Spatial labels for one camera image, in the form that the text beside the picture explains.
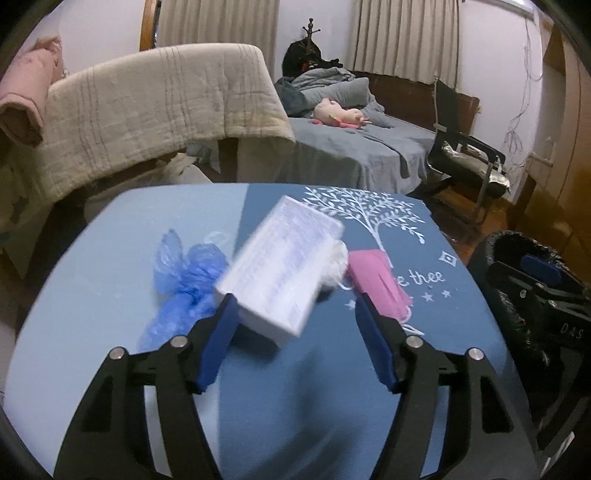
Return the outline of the right beige curtain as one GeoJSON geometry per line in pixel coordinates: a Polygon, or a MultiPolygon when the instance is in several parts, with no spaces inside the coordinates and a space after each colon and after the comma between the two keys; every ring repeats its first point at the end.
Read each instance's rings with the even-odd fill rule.
{"type": "Polygon", "coordinates": [[[460,24],[458,1],[356,1],[349,69],[455,87],[460,24]]]}

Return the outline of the bed with grey sheet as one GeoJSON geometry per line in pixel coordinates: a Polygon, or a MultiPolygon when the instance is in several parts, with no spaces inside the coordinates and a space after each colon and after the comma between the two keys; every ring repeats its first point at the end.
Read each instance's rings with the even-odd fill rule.
{"type": "Polygon", "coordinates": [[[428,179],[435,133],[392,117],[391,128],[344,129],[291,118],[295,144],[280,183],[408,194],[428,179]]]}

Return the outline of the grey duvet pile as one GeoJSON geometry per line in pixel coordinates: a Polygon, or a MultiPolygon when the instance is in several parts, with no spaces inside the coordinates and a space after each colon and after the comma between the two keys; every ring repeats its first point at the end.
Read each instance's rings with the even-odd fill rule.
{"type": "Polygon", "coordinates": [[[298,112],[300,116],[311,117],[315,106],[322,99],[329,98],[344,109],[359,109],[374,126],[394,128],[394,122],[386,114],[384,106],[370,91],[367,77],[356,77],[345,68],[317,68],[301,74],[290,85],[304,96],[304,109],[298,112]]]}

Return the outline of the black office chair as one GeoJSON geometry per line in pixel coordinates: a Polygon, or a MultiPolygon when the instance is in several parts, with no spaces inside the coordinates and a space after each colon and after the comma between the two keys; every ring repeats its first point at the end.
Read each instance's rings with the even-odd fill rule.
{"type": "Polygon", "coordinates": [[[433,197],[458,184],[473,189],[476,193],[475,207],[472,213],[464,219],[471,226],[480,226],[486,220],[492,203],[502,196],[496,198],[490,195],[491,188],[488,186],[488,179],[482,180],[479,176],[471,172],[463,172],[459,167],[452,165],[443,154],[443,143],[447,141],[456,151],[487,161],[489,163],[487,174],[490,174],[492,167],[496,165],[501,167],[506,176],[504,169],[506,156],[496,148],[461,131],[456,90],[441,79],[435,81],[434,90],[436,136],[427,158],[427,164],[439,176],[439,180],[429,187],[427,195],[433,197]]]}

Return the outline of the blue plastic bag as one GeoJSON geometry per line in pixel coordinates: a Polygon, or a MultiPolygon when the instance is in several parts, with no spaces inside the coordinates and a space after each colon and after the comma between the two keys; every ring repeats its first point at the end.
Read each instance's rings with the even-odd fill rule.
{"type": "Polygon", "coordinates": [[[201,243],[184,250],[176,231],[165,233],[153,263],[153,286],[160,305],[138,341],[138,350],[156,350],[211,316],[217,307],[214,284],[226,269],[228,259],[216,245],[201,243]]]}

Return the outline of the pink plush toy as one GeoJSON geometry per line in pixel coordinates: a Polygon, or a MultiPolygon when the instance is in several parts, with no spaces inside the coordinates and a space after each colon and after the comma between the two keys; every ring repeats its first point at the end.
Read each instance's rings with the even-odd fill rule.
{"type": "Polygon", "coordinates": [[[344,109],[335,100],[324,98],[315,106],[312,121],[318,125],[359,129],[370,124],[370,119],[359,109],[344,109]]]}

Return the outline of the wooden wardrobe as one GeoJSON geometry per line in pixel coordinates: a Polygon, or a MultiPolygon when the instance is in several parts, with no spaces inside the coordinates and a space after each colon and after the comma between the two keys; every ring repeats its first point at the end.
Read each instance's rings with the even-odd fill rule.
{"type": "Polygon", "coordinates": [[[590,279],[590,74],[557,25],[543,23],[540,147],[527,180],[533,190],[521,228],[590,279]]]}

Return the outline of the pink face mask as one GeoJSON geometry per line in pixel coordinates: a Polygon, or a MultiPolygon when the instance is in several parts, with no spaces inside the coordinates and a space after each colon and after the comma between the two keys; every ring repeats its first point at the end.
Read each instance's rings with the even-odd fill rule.
{"type": "Polygon", "coordinates": [[[388,256],[380,249],[349,252],[348,276],[356,293],[367,294],[377,311],[400,324],[411,318],[413,301],[394,279],[388,256]]]}

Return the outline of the left beige curtain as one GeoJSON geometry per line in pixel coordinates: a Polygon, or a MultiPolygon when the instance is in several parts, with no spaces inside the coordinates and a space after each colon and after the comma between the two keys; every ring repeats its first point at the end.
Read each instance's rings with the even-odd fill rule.
{"type": "Polygon", "coordinates": [[[155,30],[158,47],[193,43],[242,43],[263,52],[274,72],[280,1],[162,1],[155,30]]]}

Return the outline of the pink padded jacket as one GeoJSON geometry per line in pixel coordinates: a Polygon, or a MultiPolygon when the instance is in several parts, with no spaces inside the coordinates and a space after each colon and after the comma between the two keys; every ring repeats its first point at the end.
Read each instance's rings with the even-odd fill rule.
{"type": "Polygon", "coordinates": [[[8,138],[29,147],[42,142],[48,91],[63,78],[59,36],[39,38],[12,61],[1,80],[1,129],[8,138]]]}

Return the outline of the coat rack with black coat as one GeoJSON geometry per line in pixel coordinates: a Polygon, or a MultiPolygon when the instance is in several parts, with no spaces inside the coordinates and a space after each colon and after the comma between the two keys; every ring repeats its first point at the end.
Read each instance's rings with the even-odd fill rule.
{"type": "Polygon", "coordinates": [[[304,38],[292,42],[287,48],[286,55],[283,56],[283,62],[281,62],[281,73],[283,73],[283,77],[294,79],[308,72],[308,70],[317,68],[329,69],[332,67],[342,68],[344,66],[339,61],[339,58],[332,60],[322,58],[320,47],[312,39],[312,36],[318,32],[320,30],[315,29],[314,19],[309,18],[308,25],[304,26],[304,38]]]}

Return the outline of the white medicine box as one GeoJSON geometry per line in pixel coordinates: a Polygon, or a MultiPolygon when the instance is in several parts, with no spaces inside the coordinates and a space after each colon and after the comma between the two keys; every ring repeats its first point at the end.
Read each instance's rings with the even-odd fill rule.
{"type": "Polygon", "coordinates": [[[283,347],[300,337],[321,290],[342,222],[283,196],[214,285],[238,301],[242,324],[283,347]]]}

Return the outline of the wooden headboard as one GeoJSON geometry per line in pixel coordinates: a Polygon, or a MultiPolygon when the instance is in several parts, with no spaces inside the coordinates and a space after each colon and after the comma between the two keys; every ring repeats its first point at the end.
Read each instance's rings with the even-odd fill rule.
{"type": "MultiPolygon", "coordinates": [[[[434,131],[436,123],[434,86],[396,76],[353,71],[356,77],[369,79],[370,91],[386,113],[425,129],[434,131]]],[[[462,132],[471,134],[479,113],[480,99],[458,94],[459,124],[462,132]]]]}

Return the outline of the beige quilt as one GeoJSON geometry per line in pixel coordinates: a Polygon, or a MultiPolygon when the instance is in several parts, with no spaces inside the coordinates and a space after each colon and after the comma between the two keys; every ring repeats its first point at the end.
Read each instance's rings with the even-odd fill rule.
{"type": "Polygon", "coordinates": [[[207,141],[238,143],[238,179],[271,182],[294,145],[262,51],[185,44],[120,57],[48,91],[43,140],[1,157],[1,228],[11,232],[94,181],[207,141]]]}

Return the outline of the black bin with bag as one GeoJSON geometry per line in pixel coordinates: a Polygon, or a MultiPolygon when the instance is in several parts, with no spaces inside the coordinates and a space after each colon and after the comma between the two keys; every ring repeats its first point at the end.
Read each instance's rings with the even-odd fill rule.
{"type": "Polygon", "coordinates": [[[514,231],[487,236],[468,270],[516,366],[537,446],[552,456],[590,407],[590,288],[555,250],[514,231]]]}

